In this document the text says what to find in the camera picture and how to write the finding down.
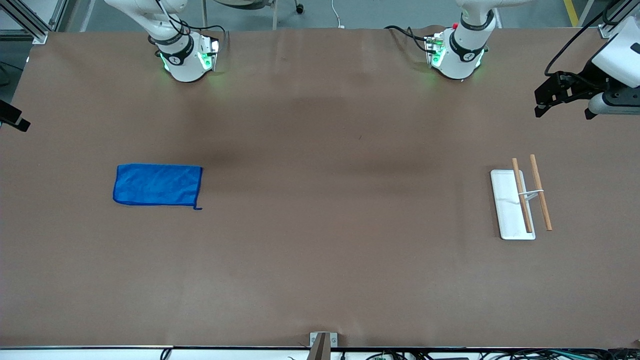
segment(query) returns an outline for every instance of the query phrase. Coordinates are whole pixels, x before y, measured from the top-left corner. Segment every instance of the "black cable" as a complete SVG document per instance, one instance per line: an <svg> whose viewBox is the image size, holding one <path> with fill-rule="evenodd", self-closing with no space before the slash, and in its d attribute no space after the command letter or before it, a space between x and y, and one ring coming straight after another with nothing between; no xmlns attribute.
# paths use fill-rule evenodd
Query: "black cable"
<svg viewBox="0 0 640 360"><path fill-rule="evenodd" d="M378 357L378 356L384 356L384 355L385 355L385 353L384 353L384 352L381 352L381 353L379 353L379 354L369 356L369 357L368 357L367 359L365 359L365 360L375 359L375 358L376 358L376 357Z"/></svg>
<svg viewBox="0 0 640 360"><path fill-rule="evenodd" d="M171 349L166 348L162 350L162 352L160 353L160 360L167 360L170 355L171 355Z"/></svg>
<svg viewBox="0 0 640 360"><path fill-rule="evenodd" d="M398 352L394 352L394 351L391 351L391 350L389 350L388 353L391 354L391 356L393 356L394 359L396 359L396 360L409 360L404 356L404 353L400 354Z"/></svg>
<svg viewBox="0 0 640 360"><path fill-rule="evenodd" d="M406 31L403 30L402 28L399 28L395 25L389 25L387 26L385 29L393 29L393 30L398 30L400 31L404 36L406 37L410 37L413 39L413 41L415 42L415 45L422 51L424 51L425 53L429 53L429 54L435 54L436 52L434 50L427 50L425 49L422 45L420 45L420 43L418 42L418 40L420 41L424 41L424 37L419 37L416 36L415 34L413 34L413 30L411 29L411 27L407 28Z"/></svg>
<svg viewBox="0 0 640 360"><path fill-rule="evenodd" d="M160 0L156 0L156 3L157 3L157 4L158 4L158 6L160 7L160 9L162 9L162 8L163 8L163 7L161 6L161 4L160 4ZM184 27L186 27L186 28L188 28L188 29L191 29L191 30L209 30L209 29L218 28L218 29L222 30L222 32L223 32L223 33L224 33L224 32L226 32L226 31L225 31L225 28L223 28L223 27L222 27L222 26L220 26L220 25L211 25L211 26L206 26L206 27L204 27L204 28L200 28L200 27L198 27L198 26L191 26L191 25L189 25L189 24L188 24L186 21L184 21L184 20L176 19L176 18L172 17L172 16L171 16L171 14L169 14L169 13L167 13L167 16L169 16L169 20L170 20L169 22L171 22L171 25L173 26L173 28L174 28L176 31L178 31L178 33L180 33L180 34L182 34L182 35L188 35L188 33L183 33L181 30L178 30L178 28L176 28L176 27L175 27L174 22L177 22L178 24L180 24L180 25L182 25L182 26L184 26Z"/></svg>
<svg viewBox="0 0 640 360"><path fill-rule="evenodd" d="M429 355L428 352L421 352L420 355L422 355L425 359L433 360L433 358Z"/></svg>
<svg viewBox="0 0 640 360"><path fill-rule="evenodd" d="M3 64L5 64L6 66L9 66L9 67L13 67L13 68L14 68L14 69L16 69L16 70L24 71L24 69L23 69L23 68L21 68L21 67L17 67L17 66L15 66L15 65L11 65L10 63L5 63L4 61L0 61L0 63L3 63Z"/></svg>
<svg viewBox="0 0 640 360"><path fill-rule="evenodd" d="M2 83L0 83L0 87L9 85L11 83L11 78L9 78L9 73L4 69L4 66L2 65L0 65L0 71L6 77L6 81L3 81Z"/></svg>
<svg viewBox="0 0 640 360"><path fill-rule="evenodd" d="M411 37L413 38L413 42L415 42L415 45L420 50L424 51L425 53L429 53L429 54L435 54L436 53L435 50L427 50L427 49L425 49L424 47L422 47L420 45L420 43L418 42L418 39L416 39L416 36L413 34L413 30L411 30L411 27L408 27L406 30L409 32L409 34L411 34Z"/></svg>
<svg viewBox="0 0 640 360"><path fill-rule="evenodd" d="M620 21L612 21L611 19L609 19L609 10L611 10L611 8L618 4L621 0L613 0L613 1L609 1L607 3L607 6L604 7L604 10L602 11L602 21L607 24L607 25L611 25L611 26L615 26L618 25L620 23Z"/></svg>
<svg viewBox="0 0 640 360"><path fill-rule="evenodd" d="M399 26L395 26L395 25L389 25L387 26L385 29L393 29L393 30L398 30L400 31L404 36L406 37L412 37L411 34L409 34L407 31L405 31L403 28L400 28ZM424 38L421 37L415 37L413 36L413 38L415 38L416 40L424 40Z"/></svg>
<svg viewBox="0 0 640 360"><path fill-rule="evenodd" d="M619 1L619 0L610 0L609 3L613 3L615 1ZM556 62L556 60L558 60L560 58L560 56L567 50L567 48L569 48L569 46L575 41L575 39L577 39L580 35L582 35L583 32L585 32L591 25L593 25L596 21L598 21L598 19L600 19L601 17L603 17L605 15L605 12L607 11L607 9L605 8L605 10L602 11L602 13L598 14L596 17L594 17L593 19L591 19L587 24L585 24L580 30L578 30L578 32L571 37L571 39L569 39L569 41L567 41L567 43L563 46L562 49L560 49L560 51L558 51L558 53L554 56L554 58L551 59L551 61L549 62L549 64L547 65L547 68L545 68L545 76L553 76L553 74L551 74L549 72L549 70L551 70L551 66L553 66L553 64ZM573 73L573 72L564 72L567 75L573 76L578 80L581 80L583 83L589 85L592 88L596 88L596 89L602 89L604 88L604 84L601 85L596 85L592 82L590 82L589 80L585 79L584 77Z"/></svg>
<svg viewBox="0 0 640 360"><path fill-rule="evenodd" d="M164 11L165 11L165 10L164 10L164 7L162 6L162 4L160 3L160 0L156 0L156 4L158 4L158 7L159 7L160 9L162 9L162 10L163 10L163 13L164 13ZM173 27L173 29L174 29L175 31L178 31L178 34L180 34L180 35L189 35L189 33L187 33L187 32L184 32L184 33L183 33L183 32L182 32L182 28L180 28L180 29L176 28L175 24L173 23L173 22L174 22L174 21L176 21L176 20L175 20L174 18L172 18L172 17L171 17L171 15L169 15L169 13L168 13L168 12L167 12L166 14L167 14L167 16L169 16L169 23L171 24L171 26Z"/></svg>

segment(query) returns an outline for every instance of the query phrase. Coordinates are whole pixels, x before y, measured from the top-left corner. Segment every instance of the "blue towel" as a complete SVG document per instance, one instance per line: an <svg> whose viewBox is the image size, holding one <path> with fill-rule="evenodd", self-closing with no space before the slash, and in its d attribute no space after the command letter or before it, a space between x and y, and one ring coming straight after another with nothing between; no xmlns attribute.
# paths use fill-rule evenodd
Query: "blue towel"
<svg viewBox="0 0 640 360"><path fill-rule="evenodd" d="M118 165L113 200L125 205L180 205L196 210L202 168L189 165Z"/></svg>

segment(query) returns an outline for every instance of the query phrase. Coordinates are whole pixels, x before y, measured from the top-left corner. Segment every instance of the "brown paper surface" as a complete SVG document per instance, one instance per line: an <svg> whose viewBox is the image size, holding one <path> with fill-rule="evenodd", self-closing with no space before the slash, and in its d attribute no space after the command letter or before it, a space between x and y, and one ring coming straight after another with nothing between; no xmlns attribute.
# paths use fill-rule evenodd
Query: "brown paper surface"
<svg viewBox="0 0 640 360"><path fill-rule="evenodd" d="M533 112L574 31L498 30L464 82L389 31L232 33L190 84L144 33L50 34L0 131L0 344L635 346L640 121ZM504 241L489 173L529 154L554 231L532 202ZM115 203L132 162L204 167L203 210Z"/></svg>

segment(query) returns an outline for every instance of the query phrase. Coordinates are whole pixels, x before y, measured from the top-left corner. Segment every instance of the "wire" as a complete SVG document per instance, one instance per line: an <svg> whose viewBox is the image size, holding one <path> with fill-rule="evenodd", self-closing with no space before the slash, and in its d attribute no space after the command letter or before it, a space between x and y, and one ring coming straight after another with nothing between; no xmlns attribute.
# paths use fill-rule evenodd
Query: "wire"
<svg viewBox="0 0 640 360"><path fill-rule="evenodd" d="M3 81L2 83L0 83L0 87L9 85L11 83L11 78L9 78L9 73L4 69L4 66L2 65L0 65L0 71L6 77L6 81Z"/></svg>
<svg viewBox="0 0 640 360"><path fill-rule="evenodd" d="M433 358L429 355L428 352L421 352L419 354L422 355L424 359L433 360Z"/></svg>
<svg viewBox="0 0 640 360"><path fill-rule="evenodd" d="M611 3L615 3L617 1L620 0L610 0L609 3L607 4L607 7L610 6ZM580 35L582 35L583 32L585 32L591 25L593 25L596 21L598 21L598 19L600 19L601 17L604 18L605 14L607 13L607 7L605 7L604 10L602 10L602 13L599 13L596 17L594 17L593 19L591 19L587 24L585 24L580 30L578 30L578 32L571 37L571 39L569 39L569 41L567 41L567 43L563 46L562 49L560 49L560 51L558 51L558 53L554 56L554 58L551 59L551 61L549 62L549 64L547 65L547 68L545 68L545 76L553 76L552 73L549 72L549 70L551 70L551 66L553 66L553 64L556 62L556 60L558 60L560 58L560 56L562 56L562 54L567 50L567 48L569 48L569 46L575 41L575 39L577 39ZM585 79L584 77L573 73L573 72L564 72L567 75L573 76L578 80L581 80L583 83L589 85L592 88L596 88L596 89L601 89L604 87L604 84L602 85L596 85L592 82L590 82L589 80Z"/></svg>
<svg viewBox="0 0 640 360"><path fill-rule="evenodd" d="M403 28L400 28L399 26L395 26L395 25L389 25L387 26L385 29L393 29L393 30L398 30L400 31L404 36L406 37L413 37L416 40L424 40L424 37L416 37L415 35L412 36L411 34L409 34L406 30L404 30Z"/></svg>
<svg viewBox="0 0 640 360"><path fill-rule="evenodd" d="M16 70L24 71L24 69L23 69L23 68L21 68L21 67L17 67L17 66L15 66L15 65L11 65L10 63L5 63L4 61L0 61L0 63L3 63L3 64L5 64L6 66L9 66L9 67L13 67L13 68L14 68L14 69L16 69Z"/></svg>
<svg viewBox="0 0 640 360"><path fill-rule="evenodd" d="M425 53L429 53L429 54L435 54L436 53L434 50L427 50L427 49L425 49L424 47L422 47L420 45L420 43L418 42L417 37L413 34L413 30L411 30L411 27L408 27L406 30L409 32L409 34L411 34L411 37L413 38L413 42L415 42L415 45L420 50L424 51Z"/></svg>
<svg viewBox="0 0 640 360"><path fill-rule="evenodd" d="M384 353L384 352L380 352L379 354L375 354L375 355L369 356L369 357L368 357L367 359L365 359L365 360L375 359L375 358L376 358L376 357L378 357L378 356L382 356L382 357L384 357L384 356L385 356L385 353Z"/></svg>
<svg viewBox="0 0 640 360"><path fill-rule="evenodd" d="M180 33L181 35L189 35L189 33L183 33L182 29L178 29L175 26L175 23L177 22L178 24L180 24L181 26L184 26L185 28L191 29L191 30L209 30L209 29L214 29L214 28L218 28L220 30L222 30L222 32L225 34L226 36L226 30L225 28L223 28L220 25L212 25L212 26L206 26L204 28L200 28L198 26L191 26L189 25L186 21L181 20L181 19L176 19L174 17L172 17L164 8L164 5L162 5L162 2L160 0L156 0L156 3L158 4L158 6L160 6L160 9L162 9L162 12L169 18L169 23L173 26L173 28L178 31L178 33Z"/></svg>
<svg viewBox="0 0 640 360"><path fill-rule="evenodd" d="M160 353L160 360L167 360L170 355L171 355L171 349L166 348L162 350L162 352Z"/></svg>
<svg viewBox="0 0 640 360"><path fill-rule="evenodd" d="M4 76L6 77L6 81L3 81L2 83L0 83L0 87L7 86L7 85L9 85L11 83L11 77L9 76L9 73L4 68L3 65L12 67L12 68L14 68L16 70L24 71L23 68L17 67L15 65L11 65L10 63L5 63L4 61L0 61L0 64L2 64L2 65L0 65L0 72L2 72L4 74Z"/></svg>
<svg viewBox="0 0 640 360"><path fill-rule="evenodd" d="M429 53L429 54L435 54L436 52L434 50L429 50L426 49L425 47L423 47L422 45L420 45L420 43L418 42L418 40L420 41L424 41L424 37L418 37L413 33L413 30L411 29L411 27L407 28L406 31L403 28L400 28L398 26L395 25L389 25L387 26L385 29L393 29L393 30L398 30L400 31L404 36L406 37L410 37L413 39L413 42L415 42L415 45L422 51L424 51L425 53Z"/></svg>
<svg viewBox="0 0 640 360"><path fill-rule="evenodd" d="M609 1L607 3L607 6L604 7L604 11L602 12L602 21L607 24L607 25L611 25L611 26L616 26L620 23L620 20L618 21L612 21L609 18L609 10L611 10L611 8L618 4L620 2L620 0L613 0L613 1Z"/></svg>
<svg viewBox="0 0 640 360"><path fill-rule="evenodd" d="M331 0L331 9L333 9L333 13L335 14L335 18L338 20L338 28L341 28L342 24L340 23L340 15L338 15L338 12L335 11L335 6L333 5L333 0Z"/></svg>

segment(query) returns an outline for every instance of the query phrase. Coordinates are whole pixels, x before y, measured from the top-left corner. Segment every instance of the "white plate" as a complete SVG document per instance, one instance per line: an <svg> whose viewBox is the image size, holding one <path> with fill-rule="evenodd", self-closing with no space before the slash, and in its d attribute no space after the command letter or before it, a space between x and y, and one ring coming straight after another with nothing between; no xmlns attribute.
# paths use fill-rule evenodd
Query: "white plate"
<svg viewBox="0 0 640 360"><path fill-rule="evenodd" d="M524 175L520 171L522 187L527 191L524 183ZM500 227L500 237L504 240L534 240L536 231L533 229L533 219L531 218L531 208L527 201L529 210L529 220L531 221L532 233L527 233L520 200L518 198L518 186L513 170L492 170L491 184L493 187L493 199L495 200L495 210L498 213L498 226Z"/></svg>

